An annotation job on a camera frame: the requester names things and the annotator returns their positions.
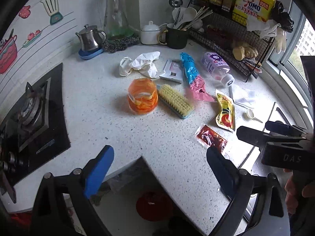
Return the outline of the steel wool scrubber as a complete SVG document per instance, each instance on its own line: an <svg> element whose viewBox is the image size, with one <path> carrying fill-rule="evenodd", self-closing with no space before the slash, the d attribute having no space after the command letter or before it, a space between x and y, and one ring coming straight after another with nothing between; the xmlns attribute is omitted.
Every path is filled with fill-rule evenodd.
<svg viewBox="0 0 315 236"><path fill-rule="evenodd" d="M105 41L102 45L102 49L105 52L115 53L118 51L124 51L128 47L137 45L140 42L140 38L138 36L132 35L123 37L119 40L114 41Z"/></svg>

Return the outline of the stainless steel teapot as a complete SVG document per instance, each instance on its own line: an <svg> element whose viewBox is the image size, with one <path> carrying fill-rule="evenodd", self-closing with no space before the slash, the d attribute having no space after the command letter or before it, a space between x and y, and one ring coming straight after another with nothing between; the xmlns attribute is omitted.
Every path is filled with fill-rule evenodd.
<svg viewBox="0 0 315 236"><path fill-rule="evenodd" d="M107 39L105 32L98 30L96 25L84 25L84 28L80 32L76 32L75 35L80 41L83 52L94 52L101 49Z"/></svg>

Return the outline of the glass carafe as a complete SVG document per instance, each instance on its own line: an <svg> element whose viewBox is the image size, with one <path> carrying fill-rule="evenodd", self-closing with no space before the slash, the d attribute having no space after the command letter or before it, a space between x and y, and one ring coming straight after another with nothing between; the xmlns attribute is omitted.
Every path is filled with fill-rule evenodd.
<svg viewBox="0 0 315 236"><path fill-rule="evenodd" d="M108 41L120 40L133 35L121 0L106 0L104 32Z"/></svg>

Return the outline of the white plastic measuring spoon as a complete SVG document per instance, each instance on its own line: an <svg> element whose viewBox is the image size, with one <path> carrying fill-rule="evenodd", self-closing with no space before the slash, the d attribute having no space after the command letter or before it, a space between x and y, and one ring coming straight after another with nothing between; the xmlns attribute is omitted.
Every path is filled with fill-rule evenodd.
<svg viewBox="0 0 315 236"><path fill-rule="evenodd" d="M258 122L260 122L260 123L263 123L263 121L261 121L260 119L258 119L258 118L255 117L254 112L252 111L252 109L247 109L246 115L247 115L247 117L248 117L249 119L258 121Z"/></svg>

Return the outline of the yellow scrub brush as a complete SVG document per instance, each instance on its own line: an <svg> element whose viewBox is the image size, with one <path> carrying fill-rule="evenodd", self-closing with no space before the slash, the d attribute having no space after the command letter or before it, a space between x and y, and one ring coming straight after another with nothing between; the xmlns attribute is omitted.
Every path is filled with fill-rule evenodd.
<svg viewBox="0 0 315 236"><path fill-rule="evenodd" d="M158 85L159 98L181 119L186 119L194 111L194 106L181 93L168 84Z"/></svg>

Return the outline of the red chili sauce packet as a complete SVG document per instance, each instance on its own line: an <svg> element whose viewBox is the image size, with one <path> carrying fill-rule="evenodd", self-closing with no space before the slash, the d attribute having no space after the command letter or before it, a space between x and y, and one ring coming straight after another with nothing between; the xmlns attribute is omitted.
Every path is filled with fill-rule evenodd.
<svg viewBox="0 0 315 236"><path fill-rule="evenodd" d="M227 145L227 140L207 125L201 125L195 132L194 136L204 147L215 147L220 153L223 153Z"/></svg>

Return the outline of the ginger root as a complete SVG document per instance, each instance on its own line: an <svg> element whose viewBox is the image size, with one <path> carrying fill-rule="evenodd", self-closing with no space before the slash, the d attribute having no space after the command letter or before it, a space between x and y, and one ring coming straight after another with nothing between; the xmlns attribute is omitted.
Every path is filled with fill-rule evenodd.
<svg viewBox="0 0 315 236"><path fill-rule="evenodd" d="M231 44L232 53L236 60L241 61L244 58L255 59L258 57L258 50L245 41L233 41Z"/></svg>

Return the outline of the stainless steel sink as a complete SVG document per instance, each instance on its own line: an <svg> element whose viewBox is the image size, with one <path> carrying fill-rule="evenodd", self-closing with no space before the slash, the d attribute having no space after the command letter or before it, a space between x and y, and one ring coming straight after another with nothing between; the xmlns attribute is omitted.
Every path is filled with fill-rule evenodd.
<svg viewBox="0 0 315 236"><path fill-rule="evenodd" d="M298 207L296 213L291 215L290 223L294 231L306 227L312 216L314 200L302 197L302 190L314 181L313 135L302 127L281 121L267 121L262 131L241 126L236 135L239 140L259 149L259 155L251 169L254 175L266 176L273 172L283 185L287 176L280 170L292 170Z"/></svg>

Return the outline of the purple grape juice bottle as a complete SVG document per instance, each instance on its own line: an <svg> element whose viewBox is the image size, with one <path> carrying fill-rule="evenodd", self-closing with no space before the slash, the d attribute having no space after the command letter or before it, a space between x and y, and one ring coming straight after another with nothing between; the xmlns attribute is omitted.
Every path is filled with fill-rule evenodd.
<svg viewBox="0 0 315 236"><path fill-rule="evenodd" d="M201 64L212 78L220 81L225 87L230 87L234 83L235 78L230 74L230 66L216 52L206 52L201 59Z"/></svg>

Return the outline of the black plastic bag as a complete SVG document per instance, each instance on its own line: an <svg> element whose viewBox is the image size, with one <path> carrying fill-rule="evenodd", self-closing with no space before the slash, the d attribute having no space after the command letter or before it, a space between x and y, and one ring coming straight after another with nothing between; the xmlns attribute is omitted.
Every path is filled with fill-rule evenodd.
<svg viewBox="0 0 315 236"><path fill-rule="evenodd" d="M289 33L293 32L294 20L280 1L275 2L274 7L271 10L271 19L279 23L284 31Z"/></svg>

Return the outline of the white ceramic sugar pot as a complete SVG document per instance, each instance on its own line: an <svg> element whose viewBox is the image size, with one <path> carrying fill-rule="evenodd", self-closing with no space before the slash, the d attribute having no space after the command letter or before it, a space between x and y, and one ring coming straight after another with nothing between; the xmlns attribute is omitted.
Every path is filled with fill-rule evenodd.
<svg viewBox="0 0 315 236"><path fill-rule="evenodd" d="M161 27L149 21L140 31L140 41L144 45L157 45Z"/></svg>

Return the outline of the yellow detergent jug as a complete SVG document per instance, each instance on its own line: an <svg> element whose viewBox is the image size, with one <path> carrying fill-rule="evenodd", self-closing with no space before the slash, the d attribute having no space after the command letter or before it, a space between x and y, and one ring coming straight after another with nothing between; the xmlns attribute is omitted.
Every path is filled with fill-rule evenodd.
<svg viewBox="0 0 315 236"><path fill-rule="evenodd" d="M270 13L276 0L236 0L232 20L246 26L246 19L251 16L261 22L270 19Z"/></svg>

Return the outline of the white glove on rack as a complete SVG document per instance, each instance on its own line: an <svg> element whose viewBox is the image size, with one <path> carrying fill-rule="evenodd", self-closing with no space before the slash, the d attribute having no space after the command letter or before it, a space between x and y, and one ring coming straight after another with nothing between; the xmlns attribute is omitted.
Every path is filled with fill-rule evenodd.
<svg viewBox="0 0 315 236"><path fill-rule="evenodd" d="M260 39L274 37L277 54L286 51L287 34L276 21L268 20L267 22L262 22L253 16L248 16L246 27L248 31L257 31Z"/></svg>

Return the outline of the black gas stove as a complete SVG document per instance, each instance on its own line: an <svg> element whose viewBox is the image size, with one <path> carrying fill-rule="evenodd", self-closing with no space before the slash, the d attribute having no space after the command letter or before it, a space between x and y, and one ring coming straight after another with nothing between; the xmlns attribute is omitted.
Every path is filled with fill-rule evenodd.
<svg viewBox="0 0 315 236"><path fill-rule="evenodd" d="M70 148L59 64L25 92L1 123L1 169L11 186Z"/></svg>

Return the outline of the dark green utensil mug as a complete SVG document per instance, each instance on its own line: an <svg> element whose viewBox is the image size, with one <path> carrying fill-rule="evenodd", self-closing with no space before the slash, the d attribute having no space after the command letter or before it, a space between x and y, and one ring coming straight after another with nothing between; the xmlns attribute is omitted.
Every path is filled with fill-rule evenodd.
<svg viewBox="0 0 315 236"><path fill-rule="evenodd" d="M166 24L166 29L157 38L159 44L171 49L181 50L187 45L189 36L188 30L178 30L173 27L173 23Z"/></svg>

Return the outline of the red trash bucket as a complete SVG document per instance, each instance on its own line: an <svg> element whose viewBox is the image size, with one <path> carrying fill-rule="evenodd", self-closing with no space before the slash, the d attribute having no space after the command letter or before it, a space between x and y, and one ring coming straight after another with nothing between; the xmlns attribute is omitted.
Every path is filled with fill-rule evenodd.
<svg viewBox="0 0 315 236"><path fill-rule="evenodd" d="M172 199L163 190L146 192L136 202L138 215L149 222L168 220L174 209Z"/></svg>

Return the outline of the blue pink plastic wrapper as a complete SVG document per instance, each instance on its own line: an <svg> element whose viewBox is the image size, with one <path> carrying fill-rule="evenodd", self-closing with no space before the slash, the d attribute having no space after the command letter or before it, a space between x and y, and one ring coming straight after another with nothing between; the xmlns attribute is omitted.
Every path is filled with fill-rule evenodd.
<svg viewBox="0 0 315 236"><path fill-rule="evenodd" d="M205 81L200 76L193 58L185 52L182 52L180 57L193 99L215 102L216 100L206 92Z"/></svg>

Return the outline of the blue saucer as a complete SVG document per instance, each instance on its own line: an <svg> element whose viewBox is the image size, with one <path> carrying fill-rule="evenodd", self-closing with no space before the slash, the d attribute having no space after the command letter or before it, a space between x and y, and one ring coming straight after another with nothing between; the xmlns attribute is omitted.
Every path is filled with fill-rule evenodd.
<svg viewBox="0 0 315 236"><path fill-rule="evenodd" d="M82 60L90 60L90 59L98 56L99 54L102 54L103 52L104 52L104 49L99 49L99 50L95 50L95 51L83 51L80 49L78 51L78 54Z"/></svg>

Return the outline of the white rubber glove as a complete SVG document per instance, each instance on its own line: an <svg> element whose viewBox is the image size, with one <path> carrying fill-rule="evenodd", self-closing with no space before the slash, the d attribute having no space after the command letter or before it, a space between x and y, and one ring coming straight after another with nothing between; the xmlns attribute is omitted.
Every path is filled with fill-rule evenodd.
<svg viewBox="0 0 315 236"><path fill-rule="evenodd" d="M159 57L159 51L140 54L134 60L130 57L125 57L120 61L119 75L127 77L133 71L138 71L148 78L158 79L158 69L154 62L158 60Z"/></svg>

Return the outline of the orange plastic cup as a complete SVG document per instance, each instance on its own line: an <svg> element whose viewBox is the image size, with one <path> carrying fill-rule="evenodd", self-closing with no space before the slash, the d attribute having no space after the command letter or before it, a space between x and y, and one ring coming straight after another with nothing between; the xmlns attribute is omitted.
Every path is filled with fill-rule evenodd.
<svg viewBox="0 0 315 236"><path fill-rule="evenodd" d="M134 79L128 88L128 103L136 114L152 112L158 105L158 90L148 78Z"/></svg>

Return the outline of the yellow sauce packet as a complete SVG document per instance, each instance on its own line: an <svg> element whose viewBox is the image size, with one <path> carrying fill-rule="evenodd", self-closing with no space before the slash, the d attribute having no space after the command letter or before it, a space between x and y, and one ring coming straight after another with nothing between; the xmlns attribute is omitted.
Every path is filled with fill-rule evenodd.
<svg viewBox="0 0 315 236"><path fill-rule="evenodd" d="M234 132L235 131L235 105L232 98L223 92L216 90L217 102L220 104L221 111L216 116L218 127Z"/></svg>

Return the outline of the small white card packet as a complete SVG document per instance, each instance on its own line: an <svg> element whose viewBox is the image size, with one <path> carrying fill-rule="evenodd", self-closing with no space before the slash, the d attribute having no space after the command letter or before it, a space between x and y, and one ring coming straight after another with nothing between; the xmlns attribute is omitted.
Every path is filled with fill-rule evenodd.
<svg viewBox="0 0 315 236"><path fill-rule="evenodd" d="M163 72L160 75L160 78L180 84L183 83L184 69L181 61L168 59L164 66Z"/></svg>

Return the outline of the white paper towel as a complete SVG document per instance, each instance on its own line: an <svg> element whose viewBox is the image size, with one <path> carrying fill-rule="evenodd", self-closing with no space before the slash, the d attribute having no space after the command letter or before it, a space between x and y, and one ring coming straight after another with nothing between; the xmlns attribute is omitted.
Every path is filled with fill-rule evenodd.
<svg viewBox="0 0 315 236"><path fill-rule="evenodd" d="M236 84L230 86L230 97L234 103L244 107L253 109L255 105L255 91L240 87Z"/></svg>

